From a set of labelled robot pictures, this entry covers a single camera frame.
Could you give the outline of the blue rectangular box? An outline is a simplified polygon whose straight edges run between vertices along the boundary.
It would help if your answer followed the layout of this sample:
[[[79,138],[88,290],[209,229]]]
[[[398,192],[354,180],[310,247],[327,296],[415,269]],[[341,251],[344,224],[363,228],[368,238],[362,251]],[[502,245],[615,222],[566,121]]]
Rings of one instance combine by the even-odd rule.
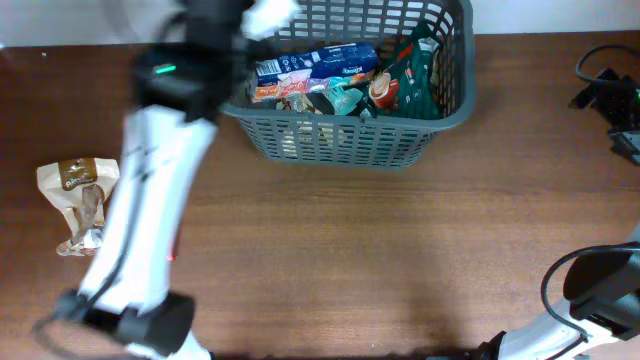
[[[379,65],[371,43],[349,43],[258,62],[250,82],[253,103],[368,82]]]

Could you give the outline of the light blue snack wrapper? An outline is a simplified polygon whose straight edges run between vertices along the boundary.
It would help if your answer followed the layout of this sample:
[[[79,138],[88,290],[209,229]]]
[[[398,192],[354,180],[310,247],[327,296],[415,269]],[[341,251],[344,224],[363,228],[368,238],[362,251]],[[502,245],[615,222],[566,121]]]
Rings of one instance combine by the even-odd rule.
[[[335,115],[348,115],[356,109],[363,93],[357,88],[345,89],[334,87],[324,90],[322,94],[331,104]]]

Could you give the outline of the grey plastic basket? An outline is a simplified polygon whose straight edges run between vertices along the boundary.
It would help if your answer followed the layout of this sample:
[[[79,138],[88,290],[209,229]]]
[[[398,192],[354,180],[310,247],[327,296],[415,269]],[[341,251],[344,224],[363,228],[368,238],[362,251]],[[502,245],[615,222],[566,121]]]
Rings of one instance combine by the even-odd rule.
[[[473,8],[468,0],[454,1],[303,1],[288,26],[276,31],[268,42],[274,52],[267,59],[285,54],[307,53],[320,48],[349,43],[371,43],[380,60],[374,75],[390,60],[396,48],[406,42],[420,20],[442,42],[435,57],[432,79],[435,99],[443,117],[418,120],[378,115],[372,116],[368,105],[368,82],[343,87],[357,88],[362,99],[348,115],[335,115],[322,94],[305,94],[322,114],[277,110],[276,101],[253,103],[250,82],[224,107],[237,118],[256,149],[266,158],[297,163],[320,163],[349,167],[401,169],[413,164],[424,148],[440,132],[468,120],[477,99],[475,84],[475,49]],[[330,162],[284,157],[281,130],[297,120],[331,122],[335,131],[343,130],[346,141],[334,143]]]

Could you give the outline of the green coffee mix bag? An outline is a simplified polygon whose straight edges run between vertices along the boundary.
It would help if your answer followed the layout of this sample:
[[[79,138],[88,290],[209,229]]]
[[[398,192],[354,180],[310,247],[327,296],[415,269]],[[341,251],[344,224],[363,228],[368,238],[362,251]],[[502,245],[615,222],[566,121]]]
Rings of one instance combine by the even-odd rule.
[[[418,120],[443,117],[433,94],[436,85],[432,79],[441,45],[427,21],[420,20],[409,39],[396,48],[393,57],[381,66],[367,87],[366,101],[373,117]]]

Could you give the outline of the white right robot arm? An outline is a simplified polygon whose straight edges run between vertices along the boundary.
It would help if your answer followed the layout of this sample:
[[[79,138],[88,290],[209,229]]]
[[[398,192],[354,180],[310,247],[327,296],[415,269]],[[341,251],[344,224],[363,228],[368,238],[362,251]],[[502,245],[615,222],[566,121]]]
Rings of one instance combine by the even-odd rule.
[[[595,108],[611,125],[612,151],[639,164],[639,83],[606,68],[570,102]],[[543,276],[545,312],[524,327],[502,331],[466,359],[576,359],[597,346],[639,335],[639,231],[618,245],[575,250]]]

